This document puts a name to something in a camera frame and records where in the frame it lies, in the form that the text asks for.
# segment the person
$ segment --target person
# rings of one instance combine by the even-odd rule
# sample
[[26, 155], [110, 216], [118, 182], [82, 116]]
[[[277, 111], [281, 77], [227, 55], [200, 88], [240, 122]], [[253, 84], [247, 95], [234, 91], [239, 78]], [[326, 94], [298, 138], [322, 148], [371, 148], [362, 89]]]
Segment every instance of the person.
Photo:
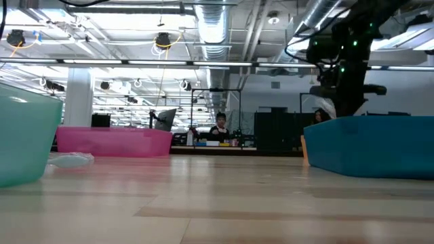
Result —
[[224, 127], [226, 123], [226, 115], [224, 113], [218, 113], [216, 116], [216, 125], [213, 126], [210, 130], [210, 140], [211, 141], [219, 141], [224, 142], [225, 140], [230, 139], [229, 130]]
[[330, 120], [330, 116], [329, 114], [327, 114], [326, 111], [324, 111], [324, 109], [320, 108], [318, 110], [315, 111], [315, 118], [313, 120], [313, 124], [316, 125], [318, 123]]

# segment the teal plastic bin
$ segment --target teal plastic bin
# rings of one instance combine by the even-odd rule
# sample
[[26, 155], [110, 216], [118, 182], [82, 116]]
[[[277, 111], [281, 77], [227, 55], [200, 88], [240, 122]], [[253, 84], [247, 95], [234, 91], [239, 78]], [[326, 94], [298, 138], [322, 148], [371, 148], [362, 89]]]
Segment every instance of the teal plastic bin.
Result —
[[312, 166], [346, 176], [434, 179], [434, 117], [344, 117], [304, 129]]
[[38, 180], [45, 170], [62, 102], [0, 84], [0, 187]]

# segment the white column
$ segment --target white column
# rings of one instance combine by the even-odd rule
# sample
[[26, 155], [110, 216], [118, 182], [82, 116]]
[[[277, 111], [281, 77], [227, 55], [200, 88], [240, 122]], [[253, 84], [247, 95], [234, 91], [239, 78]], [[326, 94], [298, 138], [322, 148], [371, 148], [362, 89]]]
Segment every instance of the white column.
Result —
[[94, 87], [95, 81], [89, 68], [69, 68], [64, 125], [91, 125]]

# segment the silver ventilation duct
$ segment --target silver ventilation duct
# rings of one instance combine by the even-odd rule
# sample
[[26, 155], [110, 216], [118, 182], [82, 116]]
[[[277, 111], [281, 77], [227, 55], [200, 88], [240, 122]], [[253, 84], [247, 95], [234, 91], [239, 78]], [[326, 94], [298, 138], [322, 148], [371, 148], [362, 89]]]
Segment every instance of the silver ventilation duct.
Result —
[[[339, 5], [340, 2], [341, 0], [310, 0], [306, 6], [306, 12], [303, 13], [303, 19], [300, 24], [294, 28], [294, 35], [297, 35], [306, 29], [314, 29], [318, 24], [324, 22], [327, 16]], [[291, 50], [290, 48], [288, 49], [288, 52], [292, 55], [296, 55], [298, 50]], [[285, 50], [282, 50], [279, 55], [273, 58], [273, 62], [278, 63], [289, 63], [291, 61], [292, 58], [285, 53]], [[275, 68], [269, 71], [269, 75], [271, 76], [287, 75], [288, 73], [289, 72], [286, 69], [282, 68]]]
[[[198, 31], [200, 41], [204, 44], [223, 44], [227, 42], [229, 8], [224, 5], [195, 5], [198, 18]], [[226, 61], [228, 57], [227, 47], [205, 46], [202, 47], [203, 58], [207, 61]], [[210, 68], [207, 71], [209, 88], [228, 88], [229, 73], [222, 69]], [[223, 94], [211, 94], [210, 106], [223, 109], [227, 99], [227, 92]]]

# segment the plastic bag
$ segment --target plastic bag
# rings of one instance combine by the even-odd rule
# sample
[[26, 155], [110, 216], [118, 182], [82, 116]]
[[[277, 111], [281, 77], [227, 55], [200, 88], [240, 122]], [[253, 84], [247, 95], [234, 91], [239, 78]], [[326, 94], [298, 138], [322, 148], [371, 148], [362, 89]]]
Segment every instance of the plastic bag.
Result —
[[89, 153], [71, 152], [62, 154], [53, 159], [48, 159], [48, 164], [55, 165], [60, 168], [72, 168], [91, 165], [94, 163], [94, 156]]

